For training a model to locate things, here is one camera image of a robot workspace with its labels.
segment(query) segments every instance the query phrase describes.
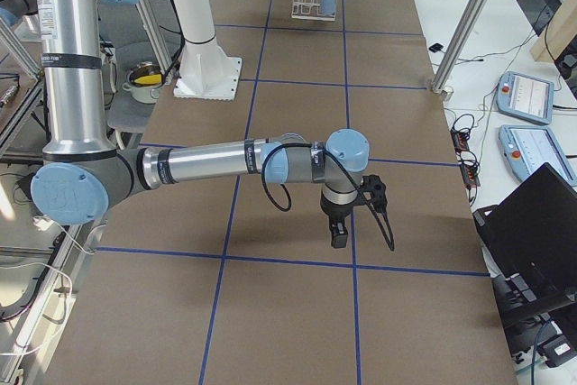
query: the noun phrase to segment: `white stand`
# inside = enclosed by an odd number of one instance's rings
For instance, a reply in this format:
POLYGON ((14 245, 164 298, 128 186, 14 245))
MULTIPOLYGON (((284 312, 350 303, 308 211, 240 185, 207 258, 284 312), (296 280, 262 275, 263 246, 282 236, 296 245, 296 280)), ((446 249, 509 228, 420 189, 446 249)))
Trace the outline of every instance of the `white stand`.
POLYGON ((243 63, 219 47, 208 0, 174 0, 174 4, 186 38, 174 96, 234 99, 243 63))

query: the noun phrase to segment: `black monitor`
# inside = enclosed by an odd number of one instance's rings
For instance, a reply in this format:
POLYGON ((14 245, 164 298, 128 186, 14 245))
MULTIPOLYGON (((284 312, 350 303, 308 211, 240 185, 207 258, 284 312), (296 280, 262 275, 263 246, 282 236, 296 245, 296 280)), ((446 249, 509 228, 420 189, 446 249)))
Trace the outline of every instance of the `black monitor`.
MULTIPOLYGON (((577 192, 549 164, 476 223, 504 276, 520 274, 537 299, 577 287, 577 192)), ((577 305, 549 314, 577 347, 577 305)))

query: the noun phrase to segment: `yellow object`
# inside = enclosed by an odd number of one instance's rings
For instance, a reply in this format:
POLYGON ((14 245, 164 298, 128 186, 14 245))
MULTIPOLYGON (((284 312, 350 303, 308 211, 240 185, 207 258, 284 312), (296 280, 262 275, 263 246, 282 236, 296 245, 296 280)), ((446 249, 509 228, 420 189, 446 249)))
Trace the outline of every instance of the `yellow object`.
POLYGON ((148 86, 148 85, 159 85, 162 81, 161 74, 152 74, 151 76, 143 76, 138 77, 134 80, 134 83, 141 86, 148 86))

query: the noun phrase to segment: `white table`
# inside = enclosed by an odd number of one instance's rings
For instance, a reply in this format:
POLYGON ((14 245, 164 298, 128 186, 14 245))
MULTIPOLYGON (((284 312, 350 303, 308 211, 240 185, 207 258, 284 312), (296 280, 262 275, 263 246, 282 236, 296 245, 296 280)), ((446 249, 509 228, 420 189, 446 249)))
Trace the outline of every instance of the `white table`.
MULTIPOLYGON (((415 0, 417 10, 426 37, 427 46, 439 42, 446 50, 468 0, 415 0)), ((523 44, 527 37, 533 36, 525 45, 506 54, 488 56, 483 62, 468 62, 453 69, 448 85, 454 88, 450 101, 445 103, 447 122, 453 123, 454 115, 470 113, 478 120, 482 114, 482 101, 486 97, 487 105, 492 101, 492 90, 498 84, 500 76, 506 70, 536 76, 560 83, 561 90, 555 92, 554 103, 575 107, 577 103, 553 63, 535 62, 530 49, 536 41, 531 24, 527 21, 516 0, 488 0, 471 36, 463 48, 461 59, 471 59, 488 53, 503 53, 523 44)), ((429 52, 431 63, 441 62, 442 52, 429 52)), ((469 120, 463 120, 458 126, 469 126, 469 120)), ((520 181, 513 175, 499 147, 498 131, 503 124, 530 124, 514 117, 503 115, 496 110, 487 114, 472 131, 470 148, 481 156, 481 143, 485 129, 487 131, 482 147, 481 187, 473 210, 483 206, 497 205, 510 194, 520 181)), ((555 111, 549 125, 565 154, 577 153, 577 112, 555 111)), ((570 160, 574 170, 577 161, 570 160)), ((519 384, 530 383, 528 371, 517 376, 519 384)), ((536 381, 541 385, 561 385, 577 380, 577 360, 573 359, 557 369, 536 368, 536 381)))

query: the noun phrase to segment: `brown table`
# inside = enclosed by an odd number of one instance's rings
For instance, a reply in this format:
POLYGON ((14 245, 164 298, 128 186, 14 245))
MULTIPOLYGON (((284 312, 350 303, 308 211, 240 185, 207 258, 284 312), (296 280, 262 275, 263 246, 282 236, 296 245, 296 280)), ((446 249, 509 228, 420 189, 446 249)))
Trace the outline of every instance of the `brown table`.
POLYGON ((112 215, 49 384, 516 384, 413 0, 211 0, 243 57, 233 102, 157 104, 143 145, 352 127, 388 186, 397 250, 365 209, 330 248, 319 187, 277 211, 258 177, 133 197, 112 215))

